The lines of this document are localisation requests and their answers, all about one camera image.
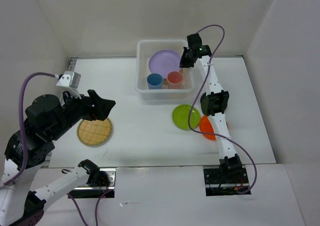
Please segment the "purple plastic plate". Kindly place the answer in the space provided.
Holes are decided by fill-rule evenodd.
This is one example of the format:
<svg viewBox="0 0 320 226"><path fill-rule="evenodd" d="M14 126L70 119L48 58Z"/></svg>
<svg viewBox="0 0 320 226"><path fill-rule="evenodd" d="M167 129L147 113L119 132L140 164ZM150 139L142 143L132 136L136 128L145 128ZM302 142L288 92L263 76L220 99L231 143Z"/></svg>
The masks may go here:
<svg viewBox="0 0 320 226"><path fill-rule="evenodd" d="M166 79L169 73L180 71L180 59L181 56L173 50L160 50L151 56L148 68L152 74Z"/></svg>

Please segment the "blue plastic cup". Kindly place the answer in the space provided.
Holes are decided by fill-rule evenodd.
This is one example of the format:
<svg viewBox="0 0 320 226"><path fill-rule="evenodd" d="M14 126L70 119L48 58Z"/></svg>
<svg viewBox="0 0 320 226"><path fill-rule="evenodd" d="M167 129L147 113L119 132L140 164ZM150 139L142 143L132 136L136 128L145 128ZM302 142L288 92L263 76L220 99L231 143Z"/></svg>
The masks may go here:
<svg viewBox="0 0 320 226"><path fill-rule="evenodd" d="M151 73L146 78L149 90L160 90L163 86L163 77L158 73Z"/></svg>

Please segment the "green plastic plate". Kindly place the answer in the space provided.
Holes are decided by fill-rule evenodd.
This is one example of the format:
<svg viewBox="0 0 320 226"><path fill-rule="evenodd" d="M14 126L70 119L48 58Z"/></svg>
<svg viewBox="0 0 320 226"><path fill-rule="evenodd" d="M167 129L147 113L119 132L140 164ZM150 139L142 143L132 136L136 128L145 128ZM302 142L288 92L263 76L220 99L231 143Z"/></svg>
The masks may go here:
<svg viewBox="0 0 320 226"><path fill-rule="evenodd" d="M195 129L201 120L199 111L190 104L180 104L172 111L172 121L176 127L184 131L190 131L191 126Z"/></svg>

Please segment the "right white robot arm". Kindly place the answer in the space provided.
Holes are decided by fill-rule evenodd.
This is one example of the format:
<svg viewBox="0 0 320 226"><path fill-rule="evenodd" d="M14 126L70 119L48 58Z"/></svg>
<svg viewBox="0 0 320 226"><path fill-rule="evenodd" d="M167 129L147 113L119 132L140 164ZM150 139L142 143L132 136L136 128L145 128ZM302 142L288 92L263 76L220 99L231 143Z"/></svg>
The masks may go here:
<svg viewBox="0 0 320 226"><path fill-rule="evenodd" d="M202 114L207 116L213 133L215 134L219 155L219 177L229 183L242 171L243 164L234 144L226 122L226 109L230 94L224 90L219 82L214 66L211 62L212 52L208 45L202 43L198 33L187 37L187 47L183 48L180 60L181 68L199 66L203 77L205 93L200 97Z"/></svg>

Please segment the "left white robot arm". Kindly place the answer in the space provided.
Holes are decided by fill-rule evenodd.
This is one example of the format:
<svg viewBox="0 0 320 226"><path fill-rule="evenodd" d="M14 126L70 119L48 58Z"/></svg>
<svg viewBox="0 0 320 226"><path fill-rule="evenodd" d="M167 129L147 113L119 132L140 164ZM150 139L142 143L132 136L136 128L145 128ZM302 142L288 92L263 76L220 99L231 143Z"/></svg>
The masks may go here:
<svg viewBox="0 0 320 226"><path fill-rule="evenodd" d="M57 96L37 97L23 111L23 129L14 133L5 149L4 173L0 184L0 224L34 226L57 200L84 184L108 186L107 174L89 159L78 163L70 172L46 186L31 190L32 182L58 140L77 122L104 121L116 105L94 90L79 98L67 96L64 104Z"/></svg>

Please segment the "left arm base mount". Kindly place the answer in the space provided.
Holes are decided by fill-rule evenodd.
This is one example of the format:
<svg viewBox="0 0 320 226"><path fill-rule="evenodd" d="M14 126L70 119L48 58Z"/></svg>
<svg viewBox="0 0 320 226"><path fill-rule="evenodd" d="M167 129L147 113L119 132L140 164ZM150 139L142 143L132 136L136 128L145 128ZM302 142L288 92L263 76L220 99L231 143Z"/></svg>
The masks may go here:
<svg viewBox="0 0 320 226"><path fill-rule="evenodd" d="M75 199L98 199L108 191L103 198L115 197L116 168L102 168L98 179L93 184L87 184L74 188L69 194Z"/></svg>

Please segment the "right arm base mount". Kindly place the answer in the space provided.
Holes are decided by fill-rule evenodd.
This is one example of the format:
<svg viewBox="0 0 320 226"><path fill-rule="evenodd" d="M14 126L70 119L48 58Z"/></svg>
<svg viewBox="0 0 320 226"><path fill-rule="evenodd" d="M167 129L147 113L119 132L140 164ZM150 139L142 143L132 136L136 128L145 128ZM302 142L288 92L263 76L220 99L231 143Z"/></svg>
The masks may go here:
<svg viewBox="0 0 320 226"><path fill-rule="evenodd" d="M223 159L218 166L204 167L203 176L207 197L251 194L247 170L238 155Z"/></svg>

